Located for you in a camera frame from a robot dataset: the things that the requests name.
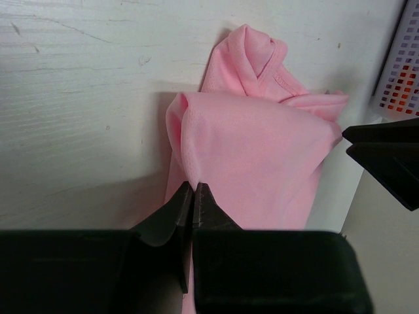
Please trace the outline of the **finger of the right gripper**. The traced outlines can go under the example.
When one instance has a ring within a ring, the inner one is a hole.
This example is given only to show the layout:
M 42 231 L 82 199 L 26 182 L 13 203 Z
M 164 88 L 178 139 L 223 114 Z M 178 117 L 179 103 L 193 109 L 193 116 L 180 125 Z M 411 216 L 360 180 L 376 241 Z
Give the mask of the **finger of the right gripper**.
M 354 143 L 416 143 L 419 118 L 397 122 L 350 126 L 342 132 L 343 138 Z
M 406 209 L 418 209 L 417 144 L 356 143 L 346 153 Z

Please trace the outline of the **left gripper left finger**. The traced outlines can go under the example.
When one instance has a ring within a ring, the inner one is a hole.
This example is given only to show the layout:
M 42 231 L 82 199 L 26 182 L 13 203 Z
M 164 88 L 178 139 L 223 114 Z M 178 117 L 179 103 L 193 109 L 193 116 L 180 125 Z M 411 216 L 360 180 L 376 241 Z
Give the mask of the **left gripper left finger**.
M 2 230 L 2 313 L 143 313 L 189 289 L 194 192 L 127 230 Z

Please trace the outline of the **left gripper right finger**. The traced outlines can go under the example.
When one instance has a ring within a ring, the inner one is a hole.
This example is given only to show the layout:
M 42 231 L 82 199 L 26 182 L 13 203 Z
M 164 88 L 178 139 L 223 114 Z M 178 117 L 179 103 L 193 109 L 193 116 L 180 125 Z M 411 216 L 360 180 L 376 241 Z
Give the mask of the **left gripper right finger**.
M 245 230 L 206 184 L 194 198 L 197 313 L 372 313 L 355 251 L 325 231 Z

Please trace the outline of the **pink t shirt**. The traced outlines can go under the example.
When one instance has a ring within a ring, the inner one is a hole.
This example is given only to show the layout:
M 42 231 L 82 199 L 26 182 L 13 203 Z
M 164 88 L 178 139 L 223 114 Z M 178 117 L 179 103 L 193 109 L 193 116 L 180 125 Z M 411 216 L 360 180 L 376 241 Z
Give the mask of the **pink t shirt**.
M 213 49 L 201 90 L 177 94 L 166 111 L 166 199 L 183 182 L 205 183 L 244 229 L 305 227 L 348 96 L 309 92 L 283 66 L 286 54 L 248 25 Z

